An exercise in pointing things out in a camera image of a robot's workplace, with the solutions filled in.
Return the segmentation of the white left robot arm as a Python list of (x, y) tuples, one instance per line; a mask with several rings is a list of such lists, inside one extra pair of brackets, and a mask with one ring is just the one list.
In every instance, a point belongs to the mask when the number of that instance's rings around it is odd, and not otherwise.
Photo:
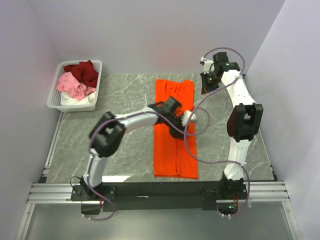
[(178, 100), (169, 97), (132, 113), (104, 113), (89, 134), (89, 162), (79, 184), (72, 186), (71, 200), (94, 201), (108, 195), (103, 186), (103, 173), (108, 158), (118, 150), (126, 134), (142, 127), (164, 124), (171, 137), (183, 139), (187, 122), (196, 122), (196, 116), (181, 107)]

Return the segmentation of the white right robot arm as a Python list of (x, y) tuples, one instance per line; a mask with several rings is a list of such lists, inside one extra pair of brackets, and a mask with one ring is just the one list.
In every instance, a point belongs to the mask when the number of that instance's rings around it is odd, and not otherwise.
[(243, 166), (249, 146), (258, 134), (264, 108), (251, 97), (238, 63), (229, 61), (226, 52), (217, 52), (212, 60), (203, 56), (200, 64), (203, 65), (201, 93), (211, 93), (223, 84), (233, 106), (226, 124), (230, 137), (229, 162), (220, 179), (219, 193), (226, 200), (245, 196)]

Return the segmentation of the orange t shirt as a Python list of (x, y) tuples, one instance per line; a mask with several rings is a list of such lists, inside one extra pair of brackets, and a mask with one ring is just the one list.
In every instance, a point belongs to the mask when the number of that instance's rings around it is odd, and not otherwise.
[[(194, 109), (194, 93), (194, 82), (188, 79), (155, 81), (155, 101), (174, 97), (182, 104), (178, 115)], [(189, 154), (184, 140), (173, 138), (165, 124), (156, 124), (153, 128), (153, 172), (156, 177), (198, 178), (198, 162)]]

